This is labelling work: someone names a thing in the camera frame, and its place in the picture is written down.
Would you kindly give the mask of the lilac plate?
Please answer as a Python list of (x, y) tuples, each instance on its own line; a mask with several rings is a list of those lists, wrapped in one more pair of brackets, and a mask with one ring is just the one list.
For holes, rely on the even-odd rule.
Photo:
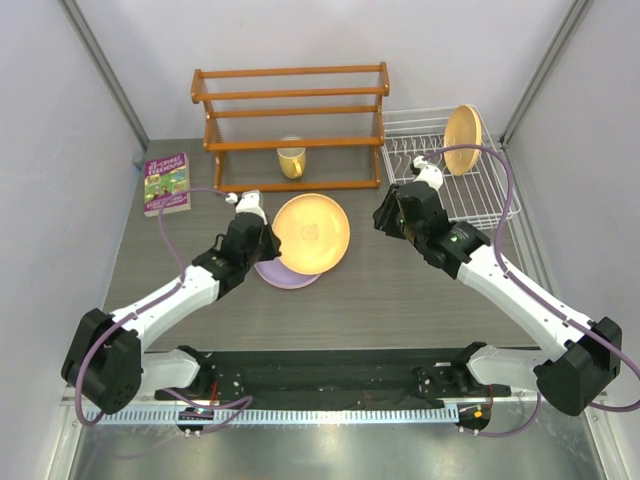
[(294, 272), (286, 267), (279, 258), (258, 262), (254, 268), (265, 282), (284, 290), (304, 288), (320, 278), (320, 274), (307, 275)]

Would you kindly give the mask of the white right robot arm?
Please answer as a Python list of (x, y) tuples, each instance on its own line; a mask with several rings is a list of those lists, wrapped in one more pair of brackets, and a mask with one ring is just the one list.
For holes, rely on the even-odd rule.
[(523, 276), (485, 234), (450, 221), (427, 183), (392, 185), (373, 221), (375, 229), (408, 241), (431, 267), (490, 300), (536, 343), (534, 350), (469, 345), (451, 371), (460, 393), (472, 395), (493, 384), (522, 388), (577, 416), (617, 377), (618, 324), (590, 320)]

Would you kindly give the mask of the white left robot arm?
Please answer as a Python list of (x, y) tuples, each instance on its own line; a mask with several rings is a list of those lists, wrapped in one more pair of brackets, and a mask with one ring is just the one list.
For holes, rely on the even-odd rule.
[(187, 316), (238, 287), (256, 262), (278, 257), (279, 247), (265, 217), (238, 213), (215, 245), (176, 279), (111, 313), (87, 312), (61, 370), (75, 389), (75, 405), (88, 399), (102, 413), (114, 414), (139, 394), (170, 389), (187, 398), (205, 397), (214, 374), (204, 354), (188, 346), (165, 353), (148, 348)]

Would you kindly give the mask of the yellow plate with logo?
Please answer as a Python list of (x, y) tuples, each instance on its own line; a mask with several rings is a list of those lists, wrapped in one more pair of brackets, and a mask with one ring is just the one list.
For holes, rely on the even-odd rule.
[(350, 243), (350, 223), (343, 208), (319, 193), (287, 201), (273, 220), (281, 240), (280, 260), (303, 275), (323, 274), (344, 257)]

